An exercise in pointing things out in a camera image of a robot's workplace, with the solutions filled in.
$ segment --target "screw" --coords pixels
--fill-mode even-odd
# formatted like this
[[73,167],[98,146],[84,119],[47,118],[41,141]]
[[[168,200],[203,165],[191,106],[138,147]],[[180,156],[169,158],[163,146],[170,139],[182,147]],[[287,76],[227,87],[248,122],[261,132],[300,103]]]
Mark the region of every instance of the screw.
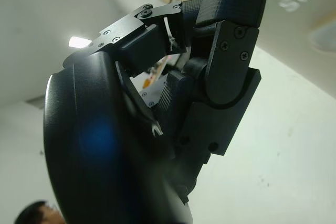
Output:
[[249,57],[248,52],[242,52],[242,53],[240,54],[240,59],[243,60],[243,61],[247,60],[248,57]]
[[152,13],[153,13],[152,10],[150,10],[150,9],[146,9],[146,10],[143,10],[143,11],[140,13],[140,17],[142,17],[142,18],[147,18],[147,17],[151,16]]
[[241,27],[241,26],[236,27],[236,29],[235,29],[236,39],[242,39],[245,36],[245,33],[246,33],[246,31],[245,31],[244,27]]
[[227,49],[229,49],[229,43],[227,41],[223,41],[221,43],[221,50],[226,51]]
[[112,40],[112,43],[116,43],[118,40],[120,39],[120,37],[116,37]]

